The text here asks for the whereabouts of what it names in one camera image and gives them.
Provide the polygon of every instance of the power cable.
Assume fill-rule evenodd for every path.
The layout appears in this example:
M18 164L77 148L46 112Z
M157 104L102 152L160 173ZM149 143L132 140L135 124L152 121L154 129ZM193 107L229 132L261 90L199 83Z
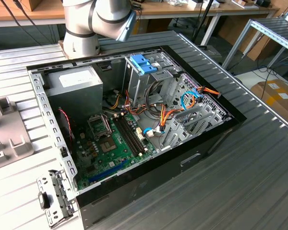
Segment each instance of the power cable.
M24 30L24 28L19 24L19 22L17 21L17 19L15 18L14 14L10 10L10 8L7 6L7 4L3 0L0 0L0 2L3 4L3 6L9 12L10 16L14 19L15 23L22 29L22 31L24 31L30 38L32 38L33 41L35 41L37 44L39 44L41 46L41 44L37 40L35 40L26 30Z
M18 0L13 0L13 2L15 3L15 5L22 11L22 13L25 15L25 17L30 21L30 23L32 23L32 25L37 29L37 31L50 43L52 44L52 42L45 36L43 35L43 33L38 29L38 27L35 25L35 23L31 20L31 18L27 15L27 13L24 11L23 6L21 5L21 3Z

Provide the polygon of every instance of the red wire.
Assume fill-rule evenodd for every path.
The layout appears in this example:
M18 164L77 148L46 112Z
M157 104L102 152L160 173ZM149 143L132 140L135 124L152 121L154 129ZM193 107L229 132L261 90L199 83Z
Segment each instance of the red wire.
M69 122L68 116L67 116L67 114L66 114L62 109L59 109L59 111L60 111L61 113L63 113L63 115L65 116L65 118L66 118L66 120L67 120L68 129L69 129L69 137L70 137L71 144L72 144L72 129L71 129L71 124L70 124L70 122Z

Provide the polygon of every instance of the metal work surface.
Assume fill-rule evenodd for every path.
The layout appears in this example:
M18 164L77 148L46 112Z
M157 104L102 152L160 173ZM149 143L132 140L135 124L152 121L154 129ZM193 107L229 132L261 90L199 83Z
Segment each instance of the metal work surface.
M106 53L169 45L248 119L212 156L93 229L288 229L288 124L182 35L161 32L100 43ZM0 229L48 227L35 180L59 163L25 66L64 59L58 45L0 52L0 97L16 102L36 152L0 169ZM83 228L75 216L57 229Z
M285 48L288 49L288 22L284 18L262 18L254 20L250 19L244 27L243 31L241 32L240 36L238 37L230 53L226 57L222 65L223 68L227 68L251 27L258 30L258 32L251 40L248 47L245 49L244 54L253 47L260 33L270 37L271 39L283 46L281 51L276 55L275 59L272 60L268 67L270 67L276 61L276 59L285 50Z
M256 19L251 26L288 49L288 22L285 19Z

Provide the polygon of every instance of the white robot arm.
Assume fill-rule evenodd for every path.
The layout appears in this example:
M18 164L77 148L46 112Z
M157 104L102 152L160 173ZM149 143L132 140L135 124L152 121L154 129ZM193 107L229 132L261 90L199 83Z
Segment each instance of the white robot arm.
M129 0L64 0L63 6L66 23L63 46L71 59L97 55L97 34L126 41L136 19Z

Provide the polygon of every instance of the metal bracket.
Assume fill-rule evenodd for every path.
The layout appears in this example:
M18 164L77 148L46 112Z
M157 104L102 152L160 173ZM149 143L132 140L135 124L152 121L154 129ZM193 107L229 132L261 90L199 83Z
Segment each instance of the metal bracket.
M66 190L71 189L64 170L48 171L37 179L40 206L45 210L49 227L54 228L73 216L78 209L74 199L68 200Z

